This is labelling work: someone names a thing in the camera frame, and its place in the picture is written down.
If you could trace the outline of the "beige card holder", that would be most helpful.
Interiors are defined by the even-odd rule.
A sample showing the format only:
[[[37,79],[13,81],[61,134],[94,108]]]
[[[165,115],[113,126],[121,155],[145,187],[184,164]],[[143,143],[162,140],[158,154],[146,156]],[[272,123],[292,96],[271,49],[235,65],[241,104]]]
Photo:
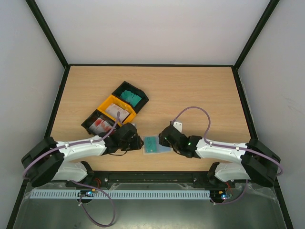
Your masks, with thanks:
[[[153,155],[160,153],[168,153],[172,151],[170,147],[162,146],[159,144],[158,136],[144,136],[142,140],[142,151],[144,154]]]

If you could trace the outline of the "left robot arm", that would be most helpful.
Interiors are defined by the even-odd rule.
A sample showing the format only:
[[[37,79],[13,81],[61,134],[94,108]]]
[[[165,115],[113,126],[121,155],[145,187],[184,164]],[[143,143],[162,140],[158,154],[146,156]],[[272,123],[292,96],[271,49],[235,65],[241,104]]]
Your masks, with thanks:
[[[23,177],[33,187],[64,180],[89,185],[95,175],[88,162],[83,160],[85,157],[112,155],[118,150],[127,153],[142,146],[143,141],[131,123],[78,141],[55,141],[49,136],[21,159]]]

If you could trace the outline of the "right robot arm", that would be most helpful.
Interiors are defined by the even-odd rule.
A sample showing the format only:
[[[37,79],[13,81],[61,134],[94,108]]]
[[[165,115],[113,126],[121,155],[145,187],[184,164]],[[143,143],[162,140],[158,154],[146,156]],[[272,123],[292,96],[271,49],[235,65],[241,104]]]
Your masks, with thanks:
[[[187,158],[219,159],[221,162],[208,175],[213,187],[240,179],[272,187],[280,171],[280,157],[253,138],[248,143],[223,143],[196,135],[186,136],[169,125],[159,134],[159,143]]]

